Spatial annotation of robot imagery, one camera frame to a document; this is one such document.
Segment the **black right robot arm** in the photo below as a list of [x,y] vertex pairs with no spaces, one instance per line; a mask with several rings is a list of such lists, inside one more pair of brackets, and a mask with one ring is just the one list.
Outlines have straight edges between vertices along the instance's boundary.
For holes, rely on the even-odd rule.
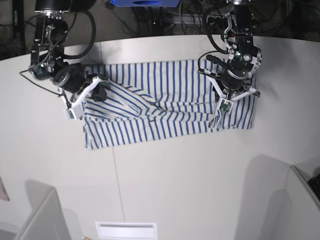
[[[36,19],[28,72],[38,81],[50,80],[61,89],[60,97],[71,93],[72,103],[93,83],[94,76],[87,73],[85,65],[68,61],[83,58],[94,45],[97,30],[90,9],[95,3],[94,0],[38,0],[35,3],[35,12],[40,15]],[[64,53],[64,42],[71,30],[64,17],[67,13],[82,13],[91,24],[89,44],[77,55]]]

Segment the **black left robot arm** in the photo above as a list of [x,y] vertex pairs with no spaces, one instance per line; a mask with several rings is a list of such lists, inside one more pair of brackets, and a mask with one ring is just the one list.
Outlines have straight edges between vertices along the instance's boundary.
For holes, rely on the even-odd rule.
[[[248,0],[233,0],[231,11],[224,14],[215,5],[204,10],[202,25],[214,51],[204,54],[206,60],[222,68],[220,73],[206,72],[199,67],[201,74],[218,81],[218,88],[227,94],[246,91],[245,82],[261,66],[263,59],[262,50],[254,46],[252,13]],[[227,21],[227,26],[221,34],[226,49],[217,45],[209,27],[209,14],[216,11],[222,20]]]

